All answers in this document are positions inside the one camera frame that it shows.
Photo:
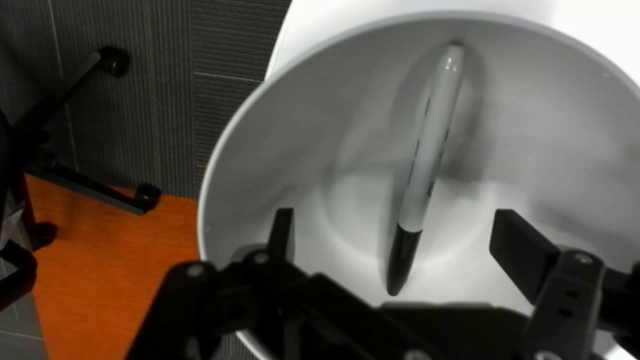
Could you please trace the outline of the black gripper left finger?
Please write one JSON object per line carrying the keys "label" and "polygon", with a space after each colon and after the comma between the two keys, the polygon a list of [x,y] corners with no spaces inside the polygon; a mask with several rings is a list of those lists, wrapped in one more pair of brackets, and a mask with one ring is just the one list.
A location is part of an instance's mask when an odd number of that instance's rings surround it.
{"label": "black gripper left finger", "polygon": [[267,242],[218,271],[210,263],[172,266],[126,360],[212,360],[221,339],[254,332],[279,360],[407,360],[428,345],[323,275],[286,258],[293,210],[273,215]]}

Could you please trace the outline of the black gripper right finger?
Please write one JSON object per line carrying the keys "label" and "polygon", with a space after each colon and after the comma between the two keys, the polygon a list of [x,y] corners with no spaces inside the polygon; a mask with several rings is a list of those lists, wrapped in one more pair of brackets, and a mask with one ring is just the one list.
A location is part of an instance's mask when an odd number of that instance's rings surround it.
{"label": "black gripper right finger", "polygon": [[596,332],[640,359],[640,266],[607,268],[580,249],[559,249],[516,210],[494,212],[489,254],[533,307],[518,360],[599,360]]}

